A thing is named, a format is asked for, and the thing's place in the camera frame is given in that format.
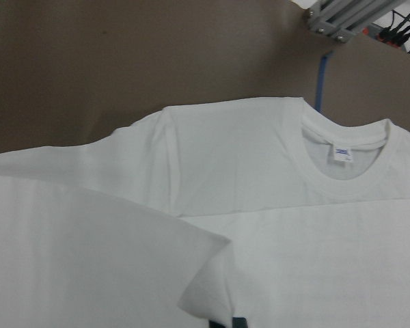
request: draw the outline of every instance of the blue strip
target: blue strip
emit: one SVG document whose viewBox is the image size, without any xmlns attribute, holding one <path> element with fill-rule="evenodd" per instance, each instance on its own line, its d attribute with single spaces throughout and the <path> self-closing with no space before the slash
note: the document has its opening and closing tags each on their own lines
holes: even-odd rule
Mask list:
<svg viewBox="0 0 410 328">
<path fill-rule="evenodd" d="M 317 77 L 316 105 L 314 107 L 315 110 L 317 110 L 319 113 L 322 108 L 323 80 L 325 77 L 325 68 L 327 67 L 328 59 L 331 57 L 332 54 L 333 51 L 330 51 L 327 54 L 323 55 L 322 59 L 320 60 L 319 75 Z"/>
</svg>

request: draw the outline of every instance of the white fabric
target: white fabric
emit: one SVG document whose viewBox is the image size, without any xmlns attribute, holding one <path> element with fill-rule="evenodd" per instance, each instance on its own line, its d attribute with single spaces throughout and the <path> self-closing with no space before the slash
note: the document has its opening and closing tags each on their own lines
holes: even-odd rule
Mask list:
<svg viewBox="0 0 410 328">
<path fill-rule="evenodd" d="M 331 144 L 354 162 L 331 160 Z M 390 120 L 345 128 L 302 98 L 172 106 L 90 145 L 0 154 L 0 174 L 102 191 L 230 238 L 235 268 L 218 256 L 183 294 L 196 316 L 410 327 L 410 133 Z M 224 291 L 209 283 L 215 268 Z"/>
<path fill-rule="evenodd" d="M 227 245 L 121 198 L 0 176 L 0 328 L 206 328 L 176 304 L 202 267 L 224 284 L 210 266 Z"/>
</svg>

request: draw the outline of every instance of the brown surface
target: brown surface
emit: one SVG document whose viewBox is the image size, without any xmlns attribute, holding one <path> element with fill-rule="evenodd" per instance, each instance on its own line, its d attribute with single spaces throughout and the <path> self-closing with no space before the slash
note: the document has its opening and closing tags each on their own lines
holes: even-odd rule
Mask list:
<svg viewBox="0 0 410 328">
<path fill-rule="evenodd" d="M 410 55 L 309 32 L 284 0 L 0 1 L 0 152 L 96 141 L 167 105 L 302 96 L 410 130 Z"/>
</svg>

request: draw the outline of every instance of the metal bracket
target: metal bracket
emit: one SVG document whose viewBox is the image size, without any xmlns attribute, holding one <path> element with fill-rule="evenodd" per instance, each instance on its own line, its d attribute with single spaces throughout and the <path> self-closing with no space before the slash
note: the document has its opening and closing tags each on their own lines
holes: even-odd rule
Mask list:
<svg viewBox="0 0 410 328">
<path fill-rule="evenodd" d="M 348 42 L 406 0 L 318 0 L 308 12 L 310 31 Z"/>
</svg>

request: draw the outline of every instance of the clothing tag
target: clothing tag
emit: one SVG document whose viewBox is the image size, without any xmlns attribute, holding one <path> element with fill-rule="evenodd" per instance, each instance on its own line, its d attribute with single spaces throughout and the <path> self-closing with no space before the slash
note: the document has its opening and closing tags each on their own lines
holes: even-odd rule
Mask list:
<svg viewBox="0 0 410 328">
<path fill-rule="evenodd" d="M 349 147 L 333 145 L 333 150 L 334 150 L 334 160 L 339 161 L 339 162 L 349 162 L 349 163 L 352 163 L 354 161 L 353 154 Z"/>
</svg>

